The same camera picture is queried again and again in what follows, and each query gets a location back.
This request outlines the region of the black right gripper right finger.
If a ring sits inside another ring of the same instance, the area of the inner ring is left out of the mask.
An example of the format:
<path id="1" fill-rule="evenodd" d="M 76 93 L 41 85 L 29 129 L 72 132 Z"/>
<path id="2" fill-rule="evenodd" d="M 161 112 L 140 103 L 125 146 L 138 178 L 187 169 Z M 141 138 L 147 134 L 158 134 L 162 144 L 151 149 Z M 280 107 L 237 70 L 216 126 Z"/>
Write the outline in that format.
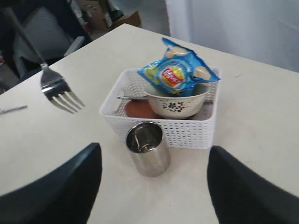
<path id="1" fill-rule="evenodd" d="M 220 224 L 297 224 L 299 198 L 262 178 L 220 146 L 213 146 L 207 184 Z"/>

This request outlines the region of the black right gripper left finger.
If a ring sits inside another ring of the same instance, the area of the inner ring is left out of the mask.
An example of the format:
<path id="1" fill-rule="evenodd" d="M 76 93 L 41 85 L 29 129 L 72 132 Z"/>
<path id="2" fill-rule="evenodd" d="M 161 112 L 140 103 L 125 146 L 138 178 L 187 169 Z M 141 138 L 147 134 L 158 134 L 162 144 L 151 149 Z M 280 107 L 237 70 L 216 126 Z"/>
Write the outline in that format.
<path id="1" fill-rule="evenodd" d="M 91 143 L 44 177 L 0 197 L 2 224 L 86 224 L 102 178 L 102 151 Z"/>

